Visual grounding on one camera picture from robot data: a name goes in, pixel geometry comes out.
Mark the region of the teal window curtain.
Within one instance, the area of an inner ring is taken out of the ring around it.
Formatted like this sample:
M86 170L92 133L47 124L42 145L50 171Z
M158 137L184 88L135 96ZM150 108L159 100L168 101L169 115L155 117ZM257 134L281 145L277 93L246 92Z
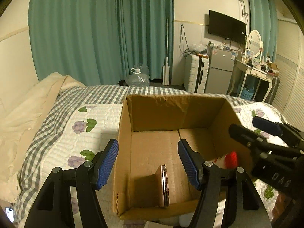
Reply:
M174 0L30 0L37 76L70 75L89 86L117 84L136 65L162 78L173 61Z

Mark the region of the phone mounted on gripper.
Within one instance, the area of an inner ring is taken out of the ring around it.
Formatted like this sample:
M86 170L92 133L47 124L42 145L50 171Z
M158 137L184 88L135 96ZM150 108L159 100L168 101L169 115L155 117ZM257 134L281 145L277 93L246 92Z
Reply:
M5 212L8 217L8 219L11 221L11 223L14 222L14 209L11 207L5 207Z

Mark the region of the blue laundry basket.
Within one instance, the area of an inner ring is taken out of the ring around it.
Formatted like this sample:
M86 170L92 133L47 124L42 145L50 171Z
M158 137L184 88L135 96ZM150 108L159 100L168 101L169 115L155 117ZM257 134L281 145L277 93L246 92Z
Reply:
M252 100L253 95L255 93L253 85L245 84L242 92L241 92L241 87L242 87L242 85L239 84L238 89L237 89L237 97L240 96L240 98L242 98L242 99Z

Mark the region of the teal right side curtain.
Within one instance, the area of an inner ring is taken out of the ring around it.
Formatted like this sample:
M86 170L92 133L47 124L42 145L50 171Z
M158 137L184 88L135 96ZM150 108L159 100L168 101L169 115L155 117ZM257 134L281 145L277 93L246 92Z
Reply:
M275 62L278 17L274 0L249 0L250 29L257 30L264 42L263 56Z

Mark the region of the white dressing table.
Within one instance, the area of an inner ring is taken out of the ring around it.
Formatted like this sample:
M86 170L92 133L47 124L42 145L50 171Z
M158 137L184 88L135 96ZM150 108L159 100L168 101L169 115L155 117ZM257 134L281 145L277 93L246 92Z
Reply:
M239 98L241 97L242 92L245 88L246 81L247 81L248 77L251 76L251 77L254 77L255 79L258 79L258 85L257 85L251 99L256 98L259 88L261 87L261 83L262 83L262 81L264 81L264 82L268 83L268 88L263 96L262 102L272 105L274 102L274 98L277 94L278 87L280 85L280 79L277 76L273 76L268 72L259 70L253 66L249 66L238 59L235 59L235 61L234 61L232 77L231 77L231 81L230 81L230 85L229 85L227 94L231 95L233 93L234 87L237 84L238 70L240 72L244 73L244 78L242 80L240 80L241 88L240 88L239 93L237 93L237 97L239 97Z

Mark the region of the silver mini fridge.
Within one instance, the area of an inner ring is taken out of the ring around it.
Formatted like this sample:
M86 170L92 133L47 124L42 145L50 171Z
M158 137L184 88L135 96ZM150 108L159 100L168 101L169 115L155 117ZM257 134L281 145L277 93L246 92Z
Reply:
M209 46L208 56L209 70L205 93L227 94L234 67L232 52Z

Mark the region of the white oval vanity mirror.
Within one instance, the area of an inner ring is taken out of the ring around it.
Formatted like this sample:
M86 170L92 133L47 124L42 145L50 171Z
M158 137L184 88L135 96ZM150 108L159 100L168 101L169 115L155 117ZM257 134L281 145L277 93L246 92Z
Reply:
M246 41L246 55L250 58L257 58L260 56L263 49L263 41L260 33L254 29L252 30Z

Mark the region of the open cardboard box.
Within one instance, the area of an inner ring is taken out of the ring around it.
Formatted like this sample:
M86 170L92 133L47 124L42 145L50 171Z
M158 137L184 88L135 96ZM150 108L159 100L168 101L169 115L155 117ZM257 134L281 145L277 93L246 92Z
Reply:
M178 155L186 139L205 160L232 151L250 171L250 151L234 141L229 126L239 124L227 99L201 95L128 95L119 125L119 153L114 167L113 211L122 220L170 218L195 210L200 196ZM156 170L166 165L169 207L158 206Z

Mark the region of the red lidded white bottle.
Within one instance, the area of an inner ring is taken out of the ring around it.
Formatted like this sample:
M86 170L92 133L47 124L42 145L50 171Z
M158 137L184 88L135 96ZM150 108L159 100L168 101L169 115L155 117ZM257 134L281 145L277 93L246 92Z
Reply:
M239 167L239 159L235 151L215 158L211 162L221 169L235 169Z

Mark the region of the white suitcase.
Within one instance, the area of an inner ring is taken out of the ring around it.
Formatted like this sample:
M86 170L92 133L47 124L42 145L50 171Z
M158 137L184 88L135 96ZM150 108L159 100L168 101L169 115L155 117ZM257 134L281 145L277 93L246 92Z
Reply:
M184 82L185 90L190 93L203 94L205 92L209 70L207 55L190 54L185 58Z

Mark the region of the black wall television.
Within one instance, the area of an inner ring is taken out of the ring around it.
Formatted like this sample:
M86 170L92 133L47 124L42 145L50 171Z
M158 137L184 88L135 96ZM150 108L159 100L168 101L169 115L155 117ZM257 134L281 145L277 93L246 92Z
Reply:
M210 10L208 33L245 45L246 24L228 15Z

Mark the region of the beige blanket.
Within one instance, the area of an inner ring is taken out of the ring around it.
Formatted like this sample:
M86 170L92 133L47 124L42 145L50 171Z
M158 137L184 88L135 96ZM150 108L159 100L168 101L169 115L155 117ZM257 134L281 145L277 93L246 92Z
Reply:
M21 193L19 173L26 151L57 97L74 86L85 85L69 75L52 73L1 116L1 200L17 201Z

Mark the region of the white flat mop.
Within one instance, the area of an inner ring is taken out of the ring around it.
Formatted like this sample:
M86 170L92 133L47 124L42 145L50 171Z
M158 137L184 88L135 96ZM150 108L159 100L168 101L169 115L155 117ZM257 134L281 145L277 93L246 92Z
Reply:
M169 19L166 19L166 40L165 40L165 62L163 66L163 81L162 84L165 86L169 85Z

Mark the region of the white louvered wardrobe door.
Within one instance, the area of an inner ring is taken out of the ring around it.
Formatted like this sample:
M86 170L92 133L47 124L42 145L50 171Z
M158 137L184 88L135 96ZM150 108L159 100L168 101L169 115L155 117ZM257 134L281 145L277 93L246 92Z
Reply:
M280 84L273 106L289 124L303 130L303 33L295 22L278 21L275 63Z

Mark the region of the floral quilted bedspread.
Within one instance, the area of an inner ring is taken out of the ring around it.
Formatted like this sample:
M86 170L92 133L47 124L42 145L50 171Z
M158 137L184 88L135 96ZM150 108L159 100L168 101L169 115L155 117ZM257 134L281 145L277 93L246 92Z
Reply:
M254 116L261 116L267 120L283 122L281 114L271 105L261 102L249 102L244 105L233 107L242 125L250 130L256 130L252 125ZM54 167L63 170L77 168L87 159L93 159L98 151L102 151L111 138L117 137L122 104L94 104L85 105L80 111L73 112L63 130L63 134L50 146L49 151L40 163L39 190L47 176ZM97 124L90 132L87 132L87 120L92 118ZM145 221L120 220L112 211L112 187L113 171L105 187L97 192L101 209L108 227L144 227ZM273 208L278 197L278 191L266 183L256 180L255 187L265 205L270 220L273 219ZM73 218L76 227L82 227L80 213L78 210L76 188L71 187ZM185 214L169 219L162 219L161 223L177 225L181 221L183 225L190 224L193 214Z

